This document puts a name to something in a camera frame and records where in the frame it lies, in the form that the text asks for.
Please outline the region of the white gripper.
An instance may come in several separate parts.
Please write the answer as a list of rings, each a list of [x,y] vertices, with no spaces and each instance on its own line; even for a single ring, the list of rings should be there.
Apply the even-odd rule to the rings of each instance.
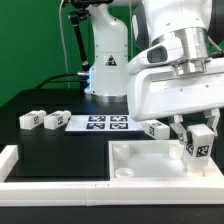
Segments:
[[[165,62],[150,63],[147,53],[153,50],[144,50],[127,66],[131,75],[127,102],[132,119],[143,121],[171,116],[169,125],[180,143],[185,144],[187,131],[182,125],[182,115],[205,111],[207,126],[218,136],[218,108],[224,107],[224,58],[209,61],[205,73],[178,76],[171,63],[183,55],[183,50],[174,50]]]

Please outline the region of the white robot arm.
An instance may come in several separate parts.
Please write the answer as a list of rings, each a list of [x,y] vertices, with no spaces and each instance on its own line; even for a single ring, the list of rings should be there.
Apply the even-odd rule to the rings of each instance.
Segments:
[[[213,59],[209,51],[213,0],[137,1],[132,23],[145,49],[132,60],[126,26],[105,4],[88,7],[95,62],[85,94],[101,102],[125,99],[135,121],[168,117],[183,143],[193,139],[182,126],[185,114],[203,112],[205,128],[215,132],[224,107],[224,58]]]

